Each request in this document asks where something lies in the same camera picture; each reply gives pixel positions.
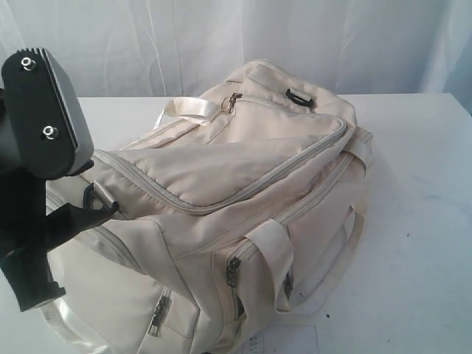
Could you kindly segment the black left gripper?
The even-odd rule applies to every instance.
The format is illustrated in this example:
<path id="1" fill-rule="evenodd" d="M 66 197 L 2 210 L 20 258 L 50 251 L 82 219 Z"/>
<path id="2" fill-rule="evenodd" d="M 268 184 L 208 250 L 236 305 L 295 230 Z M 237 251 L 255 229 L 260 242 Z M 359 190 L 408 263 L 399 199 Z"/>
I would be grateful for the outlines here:
<path id="1" fill-rule="evenodd" d="M 1 90 L 1 253 L 51 251 L 76 235 L 100 226 L 119 210 L 113 202 L 101 209 L 69 203 L 46 216 L 45 181 L 23 165 Z"/>

